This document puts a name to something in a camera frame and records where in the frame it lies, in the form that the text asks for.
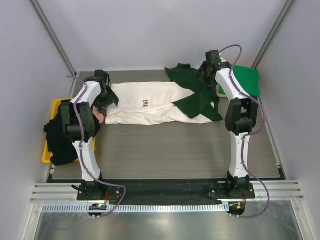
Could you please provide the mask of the white and green raglan t-shirt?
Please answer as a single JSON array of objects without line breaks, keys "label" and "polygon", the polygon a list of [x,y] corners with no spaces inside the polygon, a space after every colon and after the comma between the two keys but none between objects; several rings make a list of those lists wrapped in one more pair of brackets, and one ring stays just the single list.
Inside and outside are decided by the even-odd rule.
[{"label": "white and green raglan t-shirt", "polygon": [[107,125],[152,126],[171,122],[207,124],[219,122],[220,99],[215,90],[197,79],[190,64],[166,68],[168,81],[112,84],[118,105],[106,110]]}]

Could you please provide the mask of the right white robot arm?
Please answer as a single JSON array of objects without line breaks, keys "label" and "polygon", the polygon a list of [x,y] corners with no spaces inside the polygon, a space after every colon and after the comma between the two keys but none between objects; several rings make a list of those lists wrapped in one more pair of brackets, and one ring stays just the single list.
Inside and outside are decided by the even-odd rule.
[{"label": "right white robot arm", "polygon": [[231,139],[231,162],[225,192],[231,198],[241,198],[250,187],[247,167],[249,140],[257,123],[258,105],[249,98],[231,64],[222,60],[218,50],[205,53],[205,61],[198,70],[197,78],[212,90],[222,87],[229,101],[224,122]]}]

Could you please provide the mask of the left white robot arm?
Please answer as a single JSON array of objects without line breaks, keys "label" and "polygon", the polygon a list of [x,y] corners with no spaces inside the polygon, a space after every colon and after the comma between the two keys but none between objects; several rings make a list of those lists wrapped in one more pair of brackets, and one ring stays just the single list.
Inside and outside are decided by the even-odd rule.
[{"label": "left white robot arm", "polygon": [[103,70],[96,70],[85,80],[71,78],[82,83],[82,89],[73,100],[60,105],[60,112],[62,132],[71,141],[81,167],[80,186],[72,188],[78,191],[79,200],[101,200],[107,185],[95,156],[94,137],[100,124],[95,122],[93,108],[102,112],[111,105],[117,106],[119,98],[110,87],[110,75]]}]

